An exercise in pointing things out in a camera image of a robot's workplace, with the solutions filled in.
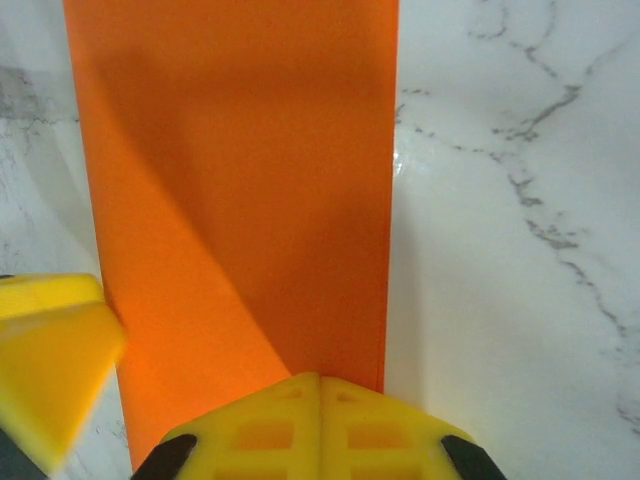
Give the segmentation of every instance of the white marble surface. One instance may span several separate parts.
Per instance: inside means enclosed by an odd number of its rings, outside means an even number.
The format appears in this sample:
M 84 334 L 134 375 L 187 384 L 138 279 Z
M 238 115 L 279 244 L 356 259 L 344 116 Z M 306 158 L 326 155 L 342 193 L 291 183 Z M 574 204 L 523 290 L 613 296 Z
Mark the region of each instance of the white marble surface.
M 60 0 L 0 0 L 0 273 L 98 272 Z M 640 478 L 640 4 L 403 0 L 389 392 Z M 112 381 L 61 479 L 130 472 Z

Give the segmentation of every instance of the yellow plastic part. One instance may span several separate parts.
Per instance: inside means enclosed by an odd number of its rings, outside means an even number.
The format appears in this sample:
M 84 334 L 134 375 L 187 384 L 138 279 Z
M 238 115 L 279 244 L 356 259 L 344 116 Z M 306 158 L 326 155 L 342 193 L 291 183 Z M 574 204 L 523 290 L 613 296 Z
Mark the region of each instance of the yellow plastic part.
M 461 430 L 385 395 L 305 373 L 173 430 L 197 445 L 177 480 L 459 480 Z
M 198 444 L 179 480 L 316 480 L 320 377 L 303 373 L 171 431 Z
M 0 280 L 0 427 L 44 473 L 62 464 L 124 343 L 92 277 Z

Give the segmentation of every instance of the orange sheet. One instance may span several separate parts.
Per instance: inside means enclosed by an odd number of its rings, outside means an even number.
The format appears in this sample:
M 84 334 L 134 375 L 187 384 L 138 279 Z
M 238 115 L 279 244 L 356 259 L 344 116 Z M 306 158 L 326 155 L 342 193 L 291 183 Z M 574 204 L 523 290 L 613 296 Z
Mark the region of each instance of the orange sheet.
M 134 465 L 306 370 L 380 389 L 397 0 L 65 0 Z

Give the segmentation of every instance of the orange paper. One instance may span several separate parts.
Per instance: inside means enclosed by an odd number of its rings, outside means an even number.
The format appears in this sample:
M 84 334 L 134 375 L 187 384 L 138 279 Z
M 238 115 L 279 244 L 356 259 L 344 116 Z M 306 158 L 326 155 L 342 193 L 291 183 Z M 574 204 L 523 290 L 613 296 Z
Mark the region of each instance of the orange paper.
M 134 465 L 302 371 L 380 389 L 396 0 L 65 0 Z

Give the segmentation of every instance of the marble countertop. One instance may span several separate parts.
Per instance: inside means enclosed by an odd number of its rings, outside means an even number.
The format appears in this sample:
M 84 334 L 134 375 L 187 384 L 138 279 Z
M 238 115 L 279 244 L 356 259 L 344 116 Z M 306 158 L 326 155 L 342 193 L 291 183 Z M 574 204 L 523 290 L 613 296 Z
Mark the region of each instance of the marble countertop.
M 514 479 L 640 472 L 640 4 L 403 0 L 387 389 Z M 99 273 L 60 0 L 0 1 L 0 273 Z M 127 478 L 117 383 L 59 479 Z

